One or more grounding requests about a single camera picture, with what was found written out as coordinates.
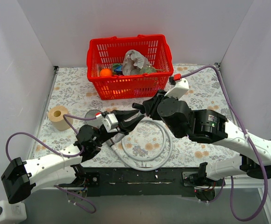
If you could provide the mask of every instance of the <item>floral pattern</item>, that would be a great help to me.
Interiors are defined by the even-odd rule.
[[[186,74],[200,68],[200,65],[174,65],[174,74]],[[70,114],[84,117],[86,112],[92,109],[101,111],[131,110],[132,103],[142,103],[148,98],[132,98],[103,101],[97,94],[93,84],[87,80],[87,68],[60,68],[57,74],[55,86],[50,98],[47,112],[57,105],[68,108]],[[181,98],[188,103],[190,108],[212,109],[224,114],[233,120],[227,102],[223,96],[220,84],[212,69],[205,69],[187,78],[190,90]],[[84,121],[74,120],[73,125],[79,129]],[[54,128],[46,115],[39,134],[40,140],[55,150],[60,150],[72,144],[75,139],[74,131],[67,129],[58,131]],[[187,137],[173,139],[173,152],[166,167],[196,167],[201,162],[220,161],[236,155],[229,149],[220,146],[198,144],[191,142]],[[155,155],[162,146],[163,137],[159,128],[151,122],[140,123],[135,130],[125,137],[126,150],[139,158]],[[139,167],[150,167],[161,163],[167,156],[169,142],[166,140],[164,152],[149,162],[138,162],[130,159],[123,151],[122,144],[117,143],[119,153],[129,162]],[[45,147],[37,145],[33,150],[32,158],[41,157],[51,153]],[[118,156],[106,145],[93,159],[83,163],[85,167],[124,167]]]

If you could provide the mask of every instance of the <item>orange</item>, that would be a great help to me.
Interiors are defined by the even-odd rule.
[[[112,76],[112,70],[110,70],[110,69],[102,69],[101,71],[100,71],[100,76],[101,77],[106,77],[106,76]]]

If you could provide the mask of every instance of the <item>plastic basket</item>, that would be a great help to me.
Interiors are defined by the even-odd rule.
[[[99,76],[97,64],[112,68],[113,63],[122,63],[126,52],[131,49],[139,51],[162,71],[135,76]],[[87,67],[87,78],[103,100],[152,97],[165,87],[173,74],[171,51],[164,35],[93,39],[87,54]]]

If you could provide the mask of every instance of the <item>tape roll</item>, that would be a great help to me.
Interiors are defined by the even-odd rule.
[[[64,131],[69,128],[69,125],[63,118],[64,114],[69,114],[68,109],[64,106],[55,106],[48,112],[48,119],[59,131]],[[73,118],[67,117],[67,120],[70,122],[70,124],[73,124]]]

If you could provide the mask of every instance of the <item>white wall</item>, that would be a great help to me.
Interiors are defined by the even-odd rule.
[[[174,63],[221,62],[253,0],[18,0],[53,65],[85,67],[89,41],[164,34]]]
[[[247,129],[271,139],[271,1],[254,0],[221,70],[232,104]]]
[[[53,66],[15,0],[0,0],[0,176],[9,164],[7,138],[35,133],[53,76]],[[15,137],[11,157],[27,158],[31,139]],[[0,200],[7,199],[0,180]]]

